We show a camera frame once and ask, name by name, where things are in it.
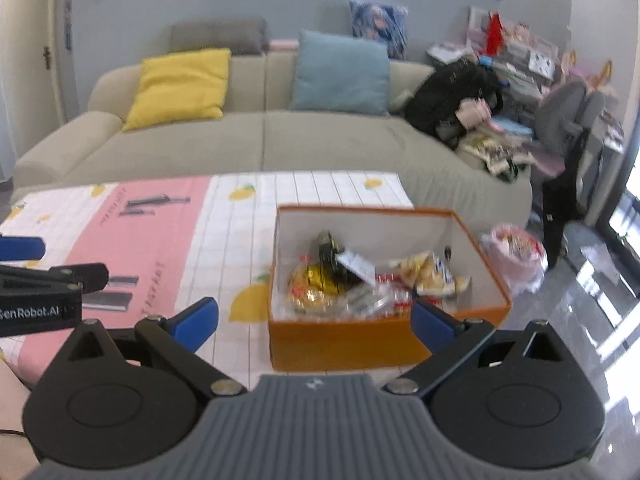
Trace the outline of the clear packet with red date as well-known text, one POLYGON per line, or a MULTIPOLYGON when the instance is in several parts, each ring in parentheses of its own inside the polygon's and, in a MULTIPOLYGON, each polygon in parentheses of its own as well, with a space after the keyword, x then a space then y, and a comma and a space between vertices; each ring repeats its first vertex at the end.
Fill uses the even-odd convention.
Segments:
POLYGON ((354 287, 336 300, 341 318, 372 320, 393 311, 395 293, 390 285, 362 284, 354 287))

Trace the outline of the pink white patterned tablecloth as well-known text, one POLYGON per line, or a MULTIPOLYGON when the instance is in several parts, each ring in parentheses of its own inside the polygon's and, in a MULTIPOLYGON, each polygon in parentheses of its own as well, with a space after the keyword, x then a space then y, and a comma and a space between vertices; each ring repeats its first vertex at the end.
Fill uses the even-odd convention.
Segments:
POLYGON ((32 193, 1 222, 46 244, 33 269, 100 262, 110 280, 88 318, 129 327, 217 301, 219 324, 200 357, 247 387, 272 370, 267 292, 281 205, 405 208, 396 174, 258 172, 131 181, 32 193))

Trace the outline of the large red chips bag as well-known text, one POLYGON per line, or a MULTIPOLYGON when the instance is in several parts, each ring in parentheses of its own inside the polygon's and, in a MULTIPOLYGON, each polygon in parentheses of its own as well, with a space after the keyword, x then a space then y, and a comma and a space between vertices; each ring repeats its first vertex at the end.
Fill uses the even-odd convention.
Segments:
POLYGON ((413 292, 404 285, 387 283, 382 287, 386 304, 382 307, 381 318, 398 318, 408 315, 414 303, 413 292))

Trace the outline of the beige blue snack bag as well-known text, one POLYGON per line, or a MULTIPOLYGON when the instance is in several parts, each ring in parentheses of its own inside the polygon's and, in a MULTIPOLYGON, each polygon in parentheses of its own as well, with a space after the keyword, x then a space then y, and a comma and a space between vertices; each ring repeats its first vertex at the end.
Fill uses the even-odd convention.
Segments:
POLYGON ((418 296, 451 297, 465 292, 471 279, 454 275, 448 263, 434 252, 420 252, 390 262, 399 275, 401 283, 411 288, 418 296))

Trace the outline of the pink plastic bag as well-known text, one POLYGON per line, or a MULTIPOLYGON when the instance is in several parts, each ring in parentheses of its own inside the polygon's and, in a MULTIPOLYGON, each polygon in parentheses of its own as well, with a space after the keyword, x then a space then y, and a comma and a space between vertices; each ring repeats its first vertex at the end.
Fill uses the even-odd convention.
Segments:
POLYGON ((498 224, 480 234, 480 247, 512 297, 540 289, 548 257, 544 245, 532 234, 514 224, 498 224))

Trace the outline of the yellow waffle cracker packet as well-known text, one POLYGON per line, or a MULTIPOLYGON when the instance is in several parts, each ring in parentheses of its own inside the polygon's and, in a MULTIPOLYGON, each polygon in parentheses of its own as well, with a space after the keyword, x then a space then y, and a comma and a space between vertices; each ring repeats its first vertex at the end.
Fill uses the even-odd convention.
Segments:
POLYGON ((288 278, 288 300, 295 312, 324 315, 333 301, 346 294, 352 284, 342 280, 321 263, 303 263, 288 278))

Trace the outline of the orange cardboard box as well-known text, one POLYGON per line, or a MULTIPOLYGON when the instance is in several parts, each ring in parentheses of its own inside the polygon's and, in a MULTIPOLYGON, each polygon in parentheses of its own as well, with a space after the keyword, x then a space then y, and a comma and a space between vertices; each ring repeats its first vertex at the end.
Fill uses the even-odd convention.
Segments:
POLYGON ((334 372, 409 366, 430 352, 413 335, 406 314, 378 320, 300 318, 288 305, 288 279, 300 259, 317 251, 320 232, 378 268, 424 250, 452 251, 454 274, 471 280, 448 307, 454 318, 500 325, 512 299, 472 232, 452 210, 357 206, 279 207, 274 229, 269 351, 278 372, 334 372))

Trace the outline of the white flat sachet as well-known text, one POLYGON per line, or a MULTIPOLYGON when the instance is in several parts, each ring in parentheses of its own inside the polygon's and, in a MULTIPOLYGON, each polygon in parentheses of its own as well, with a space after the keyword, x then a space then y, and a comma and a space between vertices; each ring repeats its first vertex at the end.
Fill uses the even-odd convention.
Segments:
POLYGON ((349 273, 354 274, 360 281, 369 285, 376 284, 375 265, 356 252, 350 250, 340 252, 336 256, 336 262, 349 273))

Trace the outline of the dark green egg packet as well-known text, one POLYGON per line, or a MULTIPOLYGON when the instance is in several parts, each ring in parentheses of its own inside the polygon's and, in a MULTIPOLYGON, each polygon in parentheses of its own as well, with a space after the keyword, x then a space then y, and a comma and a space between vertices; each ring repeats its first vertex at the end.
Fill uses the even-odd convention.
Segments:
POLYGON ((347 284, 349 281, 348 270, 337 259, 344 252, 344 248, 337 243, 330 231, 320 232, 317 243, 318 259, 323 273, 333 281, 347 284))

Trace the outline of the yellow cushion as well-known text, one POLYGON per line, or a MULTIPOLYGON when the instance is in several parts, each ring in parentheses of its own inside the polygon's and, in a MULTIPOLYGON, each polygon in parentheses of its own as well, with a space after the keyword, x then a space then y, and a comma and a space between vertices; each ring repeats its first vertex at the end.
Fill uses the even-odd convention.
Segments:
POLYGON ((146 58, 124 130, 223 118, 230 60, 229 49, 146 58))

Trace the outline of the beige sofa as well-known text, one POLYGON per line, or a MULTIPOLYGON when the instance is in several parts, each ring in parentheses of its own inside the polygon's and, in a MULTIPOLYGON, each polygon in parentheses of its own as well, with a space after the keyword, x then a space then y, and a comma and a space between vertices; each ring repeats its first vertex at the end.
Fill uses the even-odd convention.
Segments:
POLYGON ((398 116, 292 110, 295 66, 292 52, 236 56, 220 119, 129 132, 122 125, 142 69, 111 70, 94 86, 85 113, 18 160, 13 195, 212 174, 385 171, 398 175, 413 205, 451 209, 475 231, 527 222, 528 174, 502 182, 398 116))

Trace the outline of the black backpack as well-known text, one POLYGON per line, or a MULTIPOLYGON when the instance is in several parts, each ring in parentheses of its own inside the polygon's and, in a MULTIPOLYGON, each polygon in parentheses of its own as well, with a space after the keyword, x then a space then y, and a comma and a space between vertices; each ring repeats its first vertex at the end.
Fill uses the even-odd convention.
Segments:
POLYGON ((416 130, 455 150, 468 131, 502 109, 502 85, 494 70, 460 58, 436 68, 404 107, 404 117, 416 130))

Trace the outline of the grey cushion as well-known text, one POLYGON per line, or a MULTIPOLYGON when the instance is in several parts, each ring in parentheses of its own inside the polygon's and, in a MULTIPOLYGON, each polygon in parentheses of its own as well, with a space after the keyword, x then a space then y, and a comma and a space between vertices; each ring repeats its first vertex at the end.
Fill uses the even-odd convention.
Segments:
POLYGON ((268 24, 257 16, 182 22, 171 27, 169 38, 171 53, 227 48, 233 55, 261 55, 268 47, 268 24))

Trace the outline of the light blue cushion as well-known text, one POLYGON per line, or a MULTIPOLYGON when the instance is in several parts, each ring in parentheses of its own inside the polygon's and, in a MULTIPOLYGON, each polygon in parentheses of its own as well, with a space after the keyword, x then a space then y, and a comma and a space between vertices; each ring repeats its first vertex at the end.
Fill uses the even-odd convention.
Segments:
POLYGON ((385 116, 390 60, 373 40, 302 30, 291 110, 385 116))

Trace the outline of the blue patterned pillow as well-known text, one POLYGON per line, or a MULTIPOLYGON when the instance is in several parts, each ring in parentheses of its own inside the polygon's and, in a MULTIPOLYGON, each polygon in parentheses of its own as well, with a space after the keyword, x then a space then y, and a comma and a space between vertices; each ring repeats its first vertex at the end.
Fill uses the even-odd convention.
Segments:
POLYGON ((405 60, 408 49, 408 16, 405 6, 368 0, 348 0, 352 36, 384 44, 389 58, 405 60))

